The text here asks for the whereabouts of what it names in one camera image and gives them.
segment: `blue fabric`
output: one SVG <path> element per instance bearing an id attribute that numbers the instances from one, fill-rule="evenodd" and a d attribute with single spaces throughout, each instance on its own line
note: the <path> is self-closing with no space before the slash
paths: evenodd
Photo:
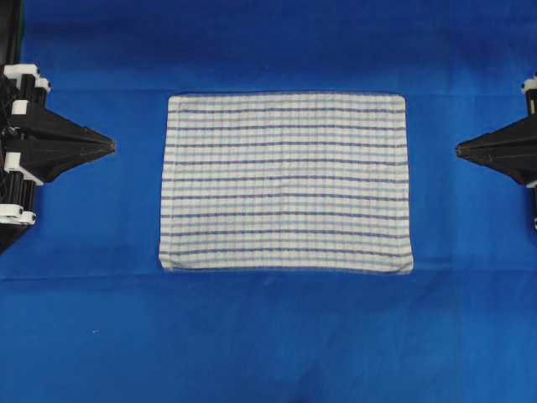
<path id="1" fill-rule="evenodd" d="M 455 145 L 525 115 L 537 3 L 26 1 L 51 109 L 117 141 L 0 257 L 0 401 L 537 401 L 527 191 Z M 189 273 L 157 258 L 166 101 L 407 98 L 414 272 Z"/>

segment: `white bracket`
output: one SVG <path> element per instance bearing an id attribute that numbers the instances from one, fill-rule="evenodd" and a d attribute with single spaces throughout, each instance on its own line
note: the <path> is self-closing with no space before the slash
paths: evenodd
<path id="1" fill-rule="evenodd" d="M 23 74 L 31 74 L 37 81 L 39 79 L 39 69 L 37 65 L 5 65 L 3 67 L 3 74 L 9 80 L 17 81 L 17 88 L 20 90 L 20 79 Z"/>
<path id="2" fill-rule="evenodd" d="M 43 181 L 32 175 L 31 172 L 20 166 L 20 153 L 6 153 L 6 159 L 3 163 L 3 169 L 6 172 L 20 172 L 24 176 L 25 181 L 33 181 L 35 185 L 42 186 Z"/>

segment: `towel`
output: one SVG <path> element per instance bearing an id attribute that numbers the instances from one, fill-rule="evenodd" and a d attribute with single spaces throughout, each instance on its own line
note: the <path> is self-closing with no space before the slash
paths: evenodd
<path id="1" fill-rule="evenodd" d="M 355 92 L 169 99 L 166 270 L 412 270 L 405 102 Z"/>

